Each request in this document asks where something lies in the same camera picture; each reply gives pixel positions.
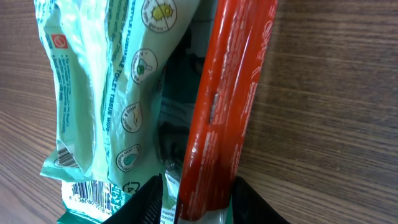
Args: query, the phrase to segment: red cylindrical object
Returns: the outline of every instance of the red cylindrical object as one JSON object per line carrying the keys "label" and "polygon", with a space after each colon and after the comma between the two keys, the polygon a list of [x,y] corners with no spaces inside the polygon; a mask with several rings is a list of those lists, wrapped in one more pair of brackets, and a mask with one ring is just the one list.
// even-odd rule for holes
{"label": "red cylindrical object", "polygon": [[277,0],[220,0],[185,155],[177,218],[226,208]]}

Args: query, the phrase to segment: wood grain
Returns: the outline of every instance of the wood grain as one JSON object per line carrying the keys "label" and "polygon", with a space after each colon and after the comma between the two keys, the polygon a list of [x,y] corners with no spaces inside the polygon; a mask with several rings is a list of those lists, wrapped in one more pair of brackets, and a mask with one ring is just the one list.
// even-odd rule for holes
{"label": "wood grain", "polygon": [[[281,0],[239,174],[291,223],[398,223],[398,2]],[[0,223],[55,223],[52,71],[0,1]]]}

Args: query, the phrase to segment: black plastic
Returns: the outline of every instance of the black plastic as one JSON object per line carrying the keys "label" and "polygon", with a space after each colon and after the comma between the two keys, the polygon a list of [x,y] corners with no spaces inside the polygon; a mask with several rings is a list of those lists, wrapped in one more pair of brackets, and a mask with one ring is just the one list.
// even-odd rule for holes
{"label": "black plastic", "polygon": [[163,180],[153,176],[103,224],[159,224],[162,213]]}

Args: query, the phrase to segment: wipes packet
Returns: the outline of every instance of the wipes packet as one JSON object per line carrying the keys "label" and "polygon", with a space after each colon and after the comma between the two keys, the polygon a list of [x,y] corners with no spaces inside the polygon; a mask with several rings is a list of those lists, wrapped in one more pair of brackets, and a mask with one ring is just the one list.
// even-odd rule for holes
{"label": "wipes packet", "polygon": [[[41,174],[63,180],[66,217],[102,222],[120,206],[114,199],[122,202],[159,173],[163,208],[175,210],[178,181],[168,181],[157,156],[164,67],[199,0],[34,3],[57,99],[57,148]],[[115,194],[111,206],[90,199],[94,185]],[[90,203],[106,215],[83,208]]]}

